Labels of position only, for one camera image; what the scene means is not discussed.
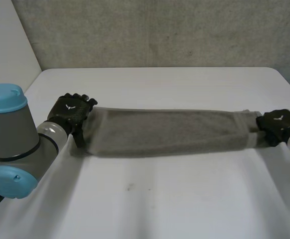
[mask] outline white table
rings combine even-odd
[[[26,92],[36,125],[67,92],[112,108],[290,110],[270,68],[53,69]],[[0,204],[0,239],[75,238],[290,239],[290,152],[74,158],[68,145],[29,197]]]

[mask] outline light blue cap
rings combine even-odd
[[[0,113],[17,111],[27,104],[27,99],[20,86],[0,84]]]
[[[36,188],[38,181],[28,172],[0,165],[0,195],[6,198],[25,198]]]

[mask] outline concrete wall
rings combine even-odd
[[[41,73],[21,22],[10,0],[0,0],[0,83],[25,91]]]
[[[290,82],[290,0],[12,0],[42,69],[268,66]]]

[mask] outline gray towel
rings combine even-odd
[[[259,112],[129,110],[94,107],[86,150],[100,157],[149,157],[266,146]]]

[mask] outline white logo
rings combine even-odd
[[[68,110],[70,110],[70,109],[74,109],[76,106],[73,106],[73,107],[70,107],[70,106],[68,106],[68,105],[65,105],[66,106],[66,108],[68,109]]]
[[[274,120],[283,120],[284,116],[281,116],[280,118],[274,118]]]

